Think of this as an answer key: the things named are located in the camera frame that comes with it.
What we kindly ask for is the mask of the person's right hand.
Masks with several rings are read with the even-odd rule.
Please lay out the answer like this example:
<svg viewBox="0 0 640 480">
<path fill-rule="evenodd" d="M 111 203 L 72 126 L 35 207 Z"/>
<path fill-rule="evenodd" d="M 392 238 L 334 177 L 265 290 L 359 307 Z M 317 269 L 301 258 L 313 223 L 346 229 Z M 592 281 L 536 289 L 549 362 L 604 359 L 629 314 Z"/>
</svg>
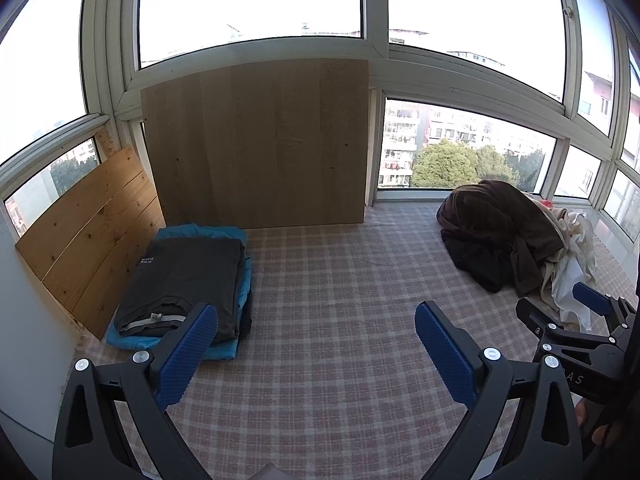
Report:
<svg viewBox="0 0 640 480">
<path fill-rule="evenodd" d="M 601 413 L 602 406 L 600 404 L 585 398 L 580 399 L 575 405 L 575 415 L 582 434 L 590 437 L 595 446 L 610 448 L 620 438 L 623 425 L 620 422 L 610 422 L 603 426 L 594 426 Z"/>
</svg>

